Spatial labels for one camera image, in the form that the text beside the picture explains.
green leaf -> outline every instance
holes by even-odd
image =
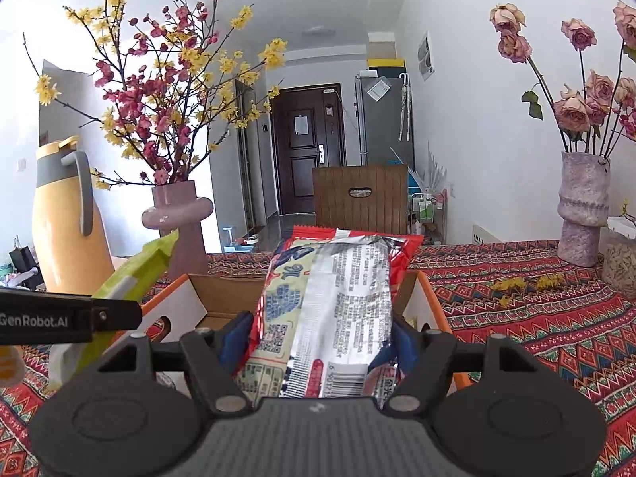
[[[636,63],[636,50],[633,50],[625,45],[624,47],[622,47],[622,53],[629,56],[629,58]]]
[[[543,111],[541,111],[541,104],[537,102],[530,102],[530,116],[532,118],[543,120]]]
[[[536,104],[539,101],[539,95],[537,95],[534,91],[526,91],[523,95],[521,95],[521,101]]]

yellow thermos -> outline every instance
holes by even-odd
[[[114,268],[78,140],[37,149],[33,243],[48,292],[92,295]]]

ceramic vase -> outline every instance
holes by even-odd
[[[558,214],[563,229],[557,254],[581,267],[599,262],[600,228],[609,214],[609,160],[584,152],[563,152]]]
[[[207,256],[201,221],[212,214],[214,205],[207,197],[197,197],[194,181],[182,181],[153,187],[155,206],[141,215],[148,229],[158,229],[160,236],[179,229],[168,267],[168,277],[182,274],[207,274]]]

chair backrest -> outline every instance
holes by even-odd
[[[406,165],[313,169],[316,225],[406,234]]]

ceiling light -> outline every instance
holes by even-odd
[[[336,31],[333,28],[326,28],[320,25],[320,27],[312,27],[303,30],[302,35],[336,35]]]

